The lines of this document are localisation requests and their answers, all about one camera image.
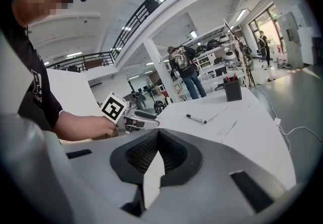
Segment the pen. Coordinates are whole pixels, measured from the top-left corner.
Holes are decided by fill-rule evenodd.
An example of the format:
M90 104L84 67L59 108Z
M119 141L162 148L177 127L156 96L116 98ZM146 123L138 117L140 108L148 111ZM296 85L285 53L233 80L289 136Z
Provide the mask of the pen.
M186 117L188 117L188 118L190 118L190 119L193 119L193 120L196 120L196 121L198 121L198 122L200 122L200 123L202 123L202 124L206 124L206 123L207 123L207 121L202 120L201 118L193 117L193 116L191 116L191 115L186 115Z

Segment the power cord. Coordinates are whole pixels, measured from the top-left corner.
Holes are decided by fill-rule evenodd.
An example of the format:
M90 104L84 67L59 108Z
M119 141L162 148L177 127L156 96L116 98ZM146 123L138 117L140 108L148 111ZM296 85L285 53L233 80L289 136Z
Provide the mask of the power cord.
M261 89L259 89L258 87L255 87L255 88L256 88L256 89L258 89L258 90L260 90L260 91L261 91L261 93L265 96L265 98L268 100L269 105L271 106L271 109L272 109L272 111L273 111L273 113L274 113L275 117L276 117L276 118L278 118L278 117L277 117L277 114L275 113L275 111L274 111L274 109L273 109L273 106L272 106L272 104L271 104L270 100L267 98L266 94L265 94ZM288 149L288 151L289 151L289 152L291 151L291 144L290 144L290 142L289 142L289 140L288 140L287 135L289 135L289 134L291 134L292 132L294 132L295 130L297 130L297 129L301 129L301 128L304 128L304 129L306 129L307 131L309 131L311 134L313 134L313 135L317 138L317 140L318 140L319 142L323 142L323 140L321 140L315 132L311 131L310 129L308 129L308 128L307 128L307 127L305 127L305 126L296 127L296 128L294 128L294 129L292 129L290 132L285 133L285 131L284 131L283 127L281 127L280 125L278 125L278 129L279 129L279 130L281 131L281 133L282 133L282 134L284 134L284 135L285 135L285 137L286 137L286 140L287 140L287 143L288 143L288 146L289 146L289 149Z

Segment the man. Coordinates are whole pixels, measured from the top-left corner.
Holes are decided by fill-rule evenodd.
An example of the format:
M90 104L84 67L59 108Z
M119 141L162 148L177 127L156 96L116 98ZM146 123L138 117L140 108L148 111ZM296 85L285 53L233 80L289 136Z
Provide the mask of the man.
M194 85L197 87L201 97L205 97L206 93L195 72L195 66L192 59L195 55L195 50L186 46L179 46L174 48L168 47L168 53L170 54L170 65L174 71L178 71L190 92L192 99L198 99L198 95L195 91Z
M71 0L2 0L1 28L9 44L34 77L18 114L37 123L42 130L54 131L60 139L79 141L113 135L115 125L105 117L78 117L63 111L50 91L43 60L25 34L37 20L66 8Z
M263 31L260 31L260 38L259 38L259 42L260 44L262 44L265 49L266 49L266 60L267 60L267 68L270 67L270 60L271 60L271 54L270 54L270 49L268 46L268 39L267 37L264 35Z

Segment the black and white square marker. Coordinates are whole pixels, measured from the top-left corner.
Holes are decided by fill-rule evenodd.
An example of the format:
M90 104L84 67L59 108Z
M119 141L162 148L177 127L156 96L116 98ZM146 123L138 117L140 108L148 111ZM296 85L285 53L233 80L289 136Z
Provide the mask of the black and white square marker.
M101 106L101 111L105 117L114 122L115 124L126 110L126 101L111 92Z

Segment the pen holder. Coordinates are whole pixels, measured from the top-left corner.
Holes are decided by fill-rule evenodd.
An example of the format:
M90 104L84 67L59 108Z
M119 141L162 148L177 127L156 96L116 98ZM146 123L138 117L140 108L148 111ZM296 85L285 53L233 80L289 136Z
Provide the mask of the pen holder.
M235 101L241 100L241 88L240 88L240 81L238 78L235 81L232 81L233 77L229 78L231 82L229 82L226 78L223 79L224 89L227 95L227 101Z

